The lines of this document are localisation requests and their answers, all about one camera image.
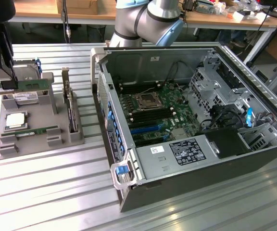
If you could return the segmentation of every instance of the green circuit board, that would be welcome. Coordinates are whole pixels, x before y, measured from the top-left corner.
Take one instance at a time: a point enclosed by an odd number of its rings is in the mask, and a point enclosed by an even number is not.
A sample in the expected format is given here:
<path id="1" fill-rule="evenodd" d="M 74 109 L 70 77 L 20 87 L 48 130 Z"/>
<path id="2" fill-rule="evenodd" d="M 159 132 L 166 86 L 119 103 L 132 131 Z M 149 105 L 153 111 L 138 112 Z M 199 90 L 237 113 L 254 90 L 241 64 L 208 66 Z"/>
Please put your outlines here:
<path id="1" fill-rule="evenodd" d="M 140 101 L 138 100 L 138 95 L 142 97 L 144 92 L 136 94 L 120 94 L 119 100 L 123 107 L 125 117 L 130 130 L 133 123 L 128 119 L 131 113 L 144 111 L 141 108 Z M 173 141 L 175 140 L 172 136 L 172 130 L 177 128 L 183 128 L 185 133 L 191 137 L 194 136 L 197 131 L 200 129 L 200 124 L 196 120 L 194 113 L 192 112 L 189 104 L 186 102 L 186 99 L 182 95 L 182 90 L 174 87 L 174 84 L 168 83 L 165 84 L 158 91 L 148 91 L 146 95 L 152 95 L 152 99 L 156 98 L 158 101 L 158 108 L 173 108 L 173 111 L 176 113 L 174 116 L 169 118 L 157 119 L 155 122 L 156 125 L 161 126 L 161 129 L 158 131 L 142 132 L 140 134 L 132 134 L 133 140 L 136 143 L 136 146 L 146 146 L 155 143 L 160 143 L 164 141 Z M 149 112 L 156 110 L 158 108 L 147 109 Z M 148 128 L 146 125 L 147 122 L 136 123 L 137 128 Z"/>

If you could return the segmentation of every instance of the motherboard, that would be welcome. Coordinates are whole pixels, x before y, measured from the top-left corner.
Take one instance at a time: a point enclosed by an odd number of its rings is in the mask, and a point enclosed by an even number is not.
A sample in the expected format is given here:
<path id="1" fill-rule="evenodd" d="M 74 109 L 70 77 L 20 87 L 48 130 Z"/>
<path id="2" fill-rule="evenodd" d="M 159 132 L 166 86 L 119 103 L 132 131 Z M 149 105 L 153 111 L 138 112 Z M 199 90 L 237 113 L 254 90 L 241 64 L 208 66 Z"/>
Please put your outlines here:
<path id="1" fill-rule="evenodd" d="M 141 92 L 138 90 L 121 88 L 119 94 L 137 147 L 185 139 L 200 129 L 196 115 L 183 96 L 184 90 L 178 84 L 171 81 Z"/>

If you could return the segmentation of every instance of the floor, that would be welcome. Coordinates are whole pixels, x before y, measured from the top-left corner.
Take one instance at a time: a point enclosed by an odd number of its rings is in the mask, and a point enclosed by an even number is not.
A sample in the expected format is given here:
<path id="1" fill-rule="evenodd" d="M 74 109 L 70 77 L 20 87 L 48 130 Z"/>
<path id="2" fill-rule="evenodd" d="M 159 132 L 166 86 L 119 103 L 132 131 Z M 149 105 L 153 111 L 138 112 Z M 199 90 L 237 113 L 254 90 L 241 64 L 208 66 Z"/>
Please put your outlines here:
<path id="1" fill-rule="evenodd" d="M 24 29 L 22 23 L 9 23 L 8 28 L 13 44 L 65 43 L 62 24 L 29 23 L 30 33 L 25 32 L 28 28 Z M 94 43 L 101 42 L 101 40 L 110 40 L 114 32 L 114 26 L 71 25 L 71 28 L 71 43 Z M 201 29 L 198 36 L 194 36 L 193 32 L 194 28 L 183 28 L 176 41 L 215 41 L 219 34 L 219 30 L 214 29 Z M 235 54 L 242 52 L 239 57 L 244 60 L 251 48 L 250 46 L 246 51 L 243 51 L 241 48 L 234 47 L 232 50 Z M 255 62 L 255 64 L 274 63 L 277 63 L 277 60 L 267 52 L 264 52 Z"/>

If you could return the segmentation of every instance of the warning label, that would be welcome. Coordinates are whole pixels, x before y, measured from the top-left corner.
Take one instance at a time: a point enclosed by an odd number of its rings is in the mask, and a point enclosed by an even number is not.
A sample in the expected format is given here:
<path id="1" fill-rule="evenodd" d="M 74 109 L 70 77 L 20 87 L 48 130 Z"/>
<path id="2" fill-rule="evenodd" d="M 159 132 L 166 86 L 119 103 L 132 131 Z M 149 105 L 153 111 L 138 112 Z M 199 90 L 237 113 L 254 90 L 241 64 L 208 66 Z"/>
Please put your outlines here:
<path id="1" fill-rule="evenodd" d="M 187 165 L 206 159 L 195 139 L 170 143 L 169 146 L 179 165 Z"/>

